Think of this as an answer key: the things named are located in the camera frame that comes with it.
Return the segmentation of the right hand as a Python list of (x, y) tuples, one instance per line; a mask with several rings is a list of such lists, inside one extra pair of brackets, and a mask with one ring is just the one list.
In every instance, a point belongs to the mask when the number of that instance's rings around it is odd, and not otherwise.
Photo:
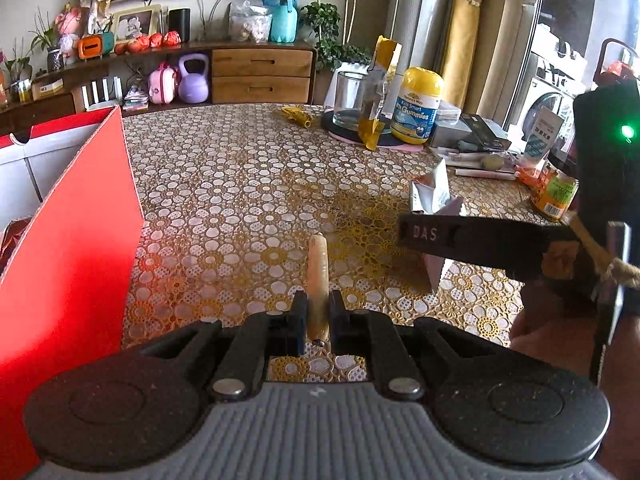
[[(593, 318), (563, 318), (561, 298), (544, 283), (528, 282), (521, 289), (523, 310), (510, 331), (515, 351), (589, 374)], [(619, 479), (639, 477), (639, 319), (624, 316), (605, 353), (600, 388), (612, 408), (610, 429), (597, 457), (599, 464)]]

